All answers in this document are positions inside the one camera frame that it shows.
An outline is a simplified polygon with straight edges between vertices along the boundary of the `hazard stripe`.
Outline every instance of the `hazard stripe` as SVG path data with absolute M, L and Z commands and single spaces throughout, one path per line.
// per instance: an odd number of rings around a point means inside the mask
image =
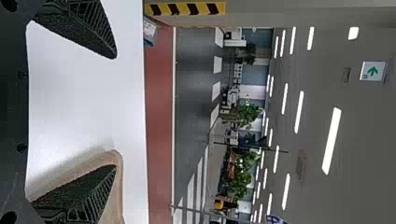
M 145 4 L 148 16 L 225 15 L 225 2 L 184 2 Z
M 180 11 L 178 10 L 176 4 L 168 4 L 168 6 L 171 9 L 172 16 L 180 14 Z
M 187 7 L 190 10 L 190 15 L 195 16 L 199 14 L 198 7 L 195 4 L 187 4 Z
M 207 5 L 207 8 L 209 9 L 210 15 L 218 15 L 219 14 L 219 10 L 218 10 L 218 7 L 216 6 L 216 4 L 209 3 L 206 5 Z
M 161 10 L 158 7 L 158 5 L 149 5 L 149 6 L 151 7 L 151 10 L 153 12 L 153 14 L 152 14 L 153 16 L 161 16 Z

